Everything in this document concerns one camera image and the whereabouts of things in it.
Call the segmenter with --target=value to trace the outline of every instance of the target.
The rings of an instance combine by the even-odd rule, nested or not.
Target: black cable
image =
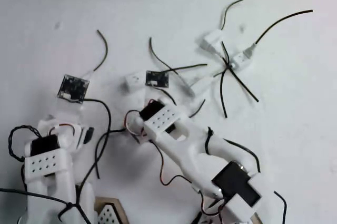
[[[214,134],[213,130],[209,127],[209,130],[207,132],[207,139],[205,141],[205,152],[206,152],[206,154],[210,154],[210,152],[209,152],[209,142],[210,142],[210,139],[211,139],[213,134]]]
[[[15,127],[14,129],[11,130],[9,137],[8,137],[8,151],[9,151],[9,155],[13,158],[15,158],[16,160],[18,160],[19,162],[24,162],[25,158],[23,156],[18,157],[16,154],[14,154],[13,149],[12,149],[12,143],[13,143],[13,134],[15,131],[19,130],[19,129],[29,129],[30,131],[32,131],[37,137],[41,138],[41,134],[40,132],[32,127],[31,125],[20,125]]]
[[[236,143],[236,142],[234,142],[234,141],[230,141],[230,140],[226,140],[226,139],[224,139],[224,140],[225,140],[226,142],[228,142],[229,144],[234,145],[234,146],[236,146],[236,147],[238,147],[238,148],[240,148],[240,149],[243,149],[244,151],[246,151],[246,152],[248,152],[249,154],[251,154],[251,155],[254,157],[255,161],[256,161],[257,171],[258,171],[259,173],[261,173],[261,168],[260,168],[260,161],[259,161],[259,158],[257,157],[257,155],[256,155],[253,151],[251,151],[249,148],[246,148],[245,146],[242,146],[242,145],[240,145],[240,144],[238,144],[238,143]]]
[[[118,129],[118,130],[110,130],[109,133],[122,133],[122,132],[125,132],[125,128],[122,128],[122,129]],[[100,139],[98,140],[97,144],[96,144],[96,148],[95,148],[95,160],[97,160],[97,156],[98,156],[98,146],[100,144],[100,142],[104,139],[104,137],[107,135],[107,132],[105,132],[101,137]],[[97,178],[100,179],[100,173],[98,171],[98,167],[96,168],[96,175],[97,175]]]
[[[161,164],[161,167],[160,167],[160,182],[162,183],[163,186],[168,186],[168,185],[170,185],[170,183],[172,183],[172,181],[173,181],[174,179],[176,179],[176,178],[182,178],[182,179],[186,180],[187,182],[192,183],[189,179],[187,179],[186,177],[184,177],[184,176],[182,176],[182,175],[175,175],[173,178],[171,178],[171,180],[170,180],[169,182],[165,183],[165,182],[163,181],[163,177],[162,177],[162,176],[163,176],[163,169],[164,169],[164,156],[163,156],[163,153],[162,153],[162,151],[160,150],[160,148],[157,146],[157,144],[155,144],[152,140],[149,140],[149,142],[150,142],[151,144],[153,144],[153,145],[156,147],[156,149],[158,150],[158,152],[159,152],[159,154],[160,154],[160,157],[161,157],[161,159],[162,159],[162,164]]]
[[[107,141],[108,141],[108,138],[109,138],[109,134],[110,134],[110,128],[111,128],[111,112],[110,112],[109,107],[103,101],[98,100],[98,99],[84,99],[83,101],[86,101],[86,102],[97,102],[97,103],[100,103],[100,104],[104,105],[104,107],[105,107],[105,109],[107,111],[107,114],[108,114],[108,127],[107,127],[107,133],[105,135],[105,140],[104,140],[101,152],[100,152],[99,156],[97,157],[97,159],[95,159],[93,165],[88,170],[88,173],[85,175],[82,183],[80,184],[80,186],[78,188],[77,196],[76,196],[76,204],[79,204],[79,202],[80,202],[80,197],[81,197],[81,192],[82,192],[83,186],[84,186],[86,180],[88,179],[90,173],[92,172],[92,170],[94,168],[98,169],[97,164],[98,164],[99,160],[101,159],[101,157],[103,155],[103,152],[105,150],[105,147],[106,147],[106,144],[107,144]]]
[[[283,201],[284,208],[283,208],[282,224],[285,224],[285,216],[286,216],[286,209],[287,209],[286,201],[285,201],[285,199],[284,199],[284,198],[283,198],[277,191],[274,191],[274,194],[275,194],[276,196],[278,196],[278,197]]]
[[[170,71],[173,71],[173,70],[186,70],[186,69],[192,69],[194,67],[202,67],[202,66],[207,66],[208,64],[207,63],[200,63],[200,64],[194,64],[194,65],[191,65],[191,66],[185,66],[185,67],[175,67],[173,69],[170,69],[170,70],[163,70],[163,71],[160,71],[160,73],[165,73],[165,72],[170,72]]]
[[[199,106],[199,108],[198,108],[194,113],[192,113],[192,114],[189,116],[189,118],[193,118],[194,116],[196,116],[196,115],[200,112],[200,110],[201,110],[202,106],[204,105],[205,101],[206,101],[206,99],[204,99],[204,100],[202,101],[202,103],[201,103],[201,105]]]
[[[24,164],[21,166],[21,180],[25,188],[25,191],[27,191],[27,185],[25,183],[25,165]]]
[[[153,48],[152,48],[152,37],[150,37],[150,40],[149,40],[148,45],[149,45],[149,47],[150,47],[151,53],[154,55],[154,57],[156,57],[156,59],[157,59],[158,61],[160,61],[161,63],[163,63],[166,67],[168,67],[168,68],[169,68],[171,71],[173,71],[176,75],[179,75],[175,69],[171,68],[171,67],[170,67],[169,65],[167,65],[164,61],[162,61],[162,60],[156,55],[156,53],[153,51]]]
[[[225,11],[224,18],[223,18],[223,24],[222,24],[221,30],[223,30],[224,27],[225,27],[227,11],[228,11],[234,4],[237,4],[237,3],[241,2],[241,1],[243,1],[243,0],[237,0],[237,1],[235,1],[235,2],[232,2],[232,3],[227,7],[227,9],[226,9],[226,11]]]
[[[166,96],[168,96],[172,100],[172,102],[175,105],[177,105],[176,102],[175,102],[175,100],[174,100],[174,98],[169,94],[169,92],[167,92],[166,90],[163,90],[163,89],[156,88],[156,87],[153,87],[153,88],[155,88],[156,90],[159,90],[159,91],[163,92]]]
[[[221,42],[221,45],[222,45],[222,49],[224,50],[224,53],[228,56],[228,53],[227,53],[227,50],[226,50],[226,47],[225,45],[223,44],[223,42]],[[235,77],[235,79],[241,84],[242,87],[244,87],[244,89],[250,94],[250,96],[255,99],[255,101],[259,101],[257,99],[257,97],[248,89],[248,87],[240,80],[240,78],[236,75],[236,73],[232,70],[229,62],[227,62],[225,60],[225,58],[222,58],[222,60],[224,61],[224,63],[226,64],[227,68],[230,70],[230,72],[232,73],[232,75]]]
[[[99,34],[99,36],[102,38],[102,40],[103,40],[103,42],[104,42],[104,45],[105,45],[105,54],[104,54],[104,57],[103,57],[102,61],[100,62],[100,64],[94,69],[94,72],[95,72],[96,70],[98,70],[98,68],[99,68],[100,66],[102,66],[102,64],[104,63],[104,61],[105,61],[106,58],[107,58],[107,53],[108,53],[108,46],[107,46],[107,41],[106,41],[105,37],[103,36],[103,34],[102,34],[99,30],[97,30],[97,33]]]
[[[293,14],[290,14],[286,17],[283,17],[281,18],[280,20],[277,20],[274,24],[272,24],[271,26],[269,26],[262,34],[261,36],[256,40],[255,44],[257,44],[260,39],[262,39],[262,37],[276,24],[278,24],[279,22],[283,21],[283,20],[286,20],[287,18],[290,18],[290,17],[293,17],[293,16],[297,16],[297,15],[300,15],[300,14],[304,14],[304,13],[310,13],[310,12],[313,12],[312,9],[309,9],[307,11],[301,11],[301,12],[296,12],[296,13],[293,13]]]
[[[227,117],[225,102],[223,100],[223,93],[222,93],[223,78],[225,76],[226,71],[227,71],[227,68],[221,74],[221,79],[220,79],[220,100],[221,100],[221,106],[222,106],[223,114],[225,115],[225,118],[227,119],[228,117]]]

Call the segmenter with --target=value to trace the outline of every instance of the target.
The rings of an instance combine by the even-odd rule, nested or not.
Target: white plastic part
[[[25,158],[25,183],[27,191],[75,202],[76,190],[72,169],[72,158],[64,149],[57,149],[33,157]],[[95,220],[94,197],[88,197],[83,191],[81,198],[91,199],[92,207],[84,210],[90,221]],[[56,201],[37,197],[27,197],[27,213],[23,224],[45,224],[64,209],[65,205]],[[61,220],[65,224],[82,224],[83,219],[76,208],[66,212]]]
[[[134,92],[145,87],[145,71],[138,71],[125,77],[128,91]]]
[[[98,215],[98,224],[122,224],[118,218],[115,209],[110,204],[106,204],[100,215]]]
[[[245,49],[244,51],[241,51],[237,54],[235,54],[231,58],[231,67],[235,71],[243,70],[245,67],[247,67],[251,62],[251,57],[253,55],[253,51],[255,49],[256,45],[255,43]]]
[[[191,89],[194,95],[199,96],[203,94],[206,90],[208,90],[212,86],[212,83],[214,82],[215,79],[216,78],[212,76],[206,76],[193,83],[191,85]]]
[[[210,52],[211,54],[217,54],[219,56],[222,56],[222,37],[223,33],[220,29],[213,30],[202,39],[200,47]]]
[[[25,181],[29,183],[38,177],[67,170],[71,165],[71,156],[63,149],[25,158]]]

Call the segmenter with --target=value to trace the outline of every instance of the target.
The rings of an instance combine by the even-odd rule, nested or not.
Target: white surface
[[[218,28],[223,8],[233,1],[0,0],[0,186],[23,188],[21,164],[8,155],[10,130],[20,124],[37,126],[51,109],[63,75],[81,76],[99,63],[104,44],[96,29],[107,38],[109,55],[93,74],[87,97],[107,102],[117,129],[126,109],[141,108],[145,95],[140,90],[125,98],[120,91],[123,77],[139,70],[165,69],[150,56],[148,38],[153,37],[154,51],[172,67],[209,63],[207,69],[184,72],[185,78],[213,73],[221,61],[202,51],[198,42]],[[259,42],[252,64],[240,72],[259,103],[228,74],[224,97],[229,118],[223,118],[217,83],[194,119],[259,155],[271,187],[288,202],[287,224],[337,219],[333,52],[337,0],[244,0],[228,12],[224,29],[227,50],[233,54],[252,44],[277,19],[311,8],[314,13],[275,26]],[[179,94],[180,84],[172,75],[170,93],[192,112],[196,105]],[[159,94],[155,91],[151,97]],[[94,103],[85,108],[85,123],[96,127],[97,139],[106,129],[106,112]],[[28,137],[29,131],[14,135],[18,155]],[[92,148],[81,153],[83,173],[92,156]],[[119,198],[130,223],[188,223],[198,211],[200,197],[184,181],[161,186],[160,157],[150,144],[139,147],[126,135],[111,137],[100,168],[102,180],[95,192]],[[165,158],[164,179],[177,172]],[[24,196],[3,194],[0,202],[1,223],[15,223],[25,210]],[[274,208],[270,223],[281,223],[282,202],[274,197],[270,205]]]

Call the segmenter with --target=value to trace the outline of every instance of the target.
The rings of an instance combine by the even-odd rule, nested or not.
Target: electronic component
[[[145,85],[145,72],[138,71],[125,77],[125,84],[129,92],[140,90]]]
[[[71,75],[64,75],[57,97],[82,104],[88,86],[89,81],[87,80]]]
[[[200,44],[200,47],[211,54],[217,54],[222,56],[221,41],[222,41],[222,31],[216,29],[206,35]]]
[[[139,115],[144,121],[149,120],[152,118],[153,115],[155,115],[157,112],[159,112],[164,105],[161,102],[158,102],[156,100],[152,101],[150,104],[148,104],[143,110],[139,112]],[[172,124],[169,127],[165,129],[167,133],[171,133],[175,129],[175,125]]]
[[[195,96],[201,95],[208,90],[216,79],[212,76],[206,76],[195,81],[190,87]]]
[[[260,196],[248,184],[250,178],[237,163],[230,162],[215,176],[212,182],[221,189],[226,201],[238,194],[250,207],[253,207]]]
[[[147,86],[152,87],[169,87],[169,73],[168,72],[155,72],[146,71],[146,82]]]
[[[38,154],[46,153],[55,149],[59,149],[57,136],[52,134],[46,137],[37,138],[31,143],[30,156],[33,157]]]
[[[231,68],[235,71],[240,71],[247,67],[251,62],[251,57],[255,47],[256,44],[254,43],[244,51],[235,54],[230,60]]]

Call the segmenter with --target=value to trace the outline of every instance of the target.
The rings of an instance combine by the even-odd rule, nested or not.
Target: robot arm
[[[249,221],[268,193],[260,173],[249,176],[253,173],[249,155],[212,135],[208,143],[209,154],[223,158],[228,164],[209,180],[196,163],[197,156],[206,153],[206,130],[197,126],[178,106],[169,103],[153,101],[140,116],[148,138],[181,168],[196,191],[210,198],[224,199],[223,211],[232,222]]]

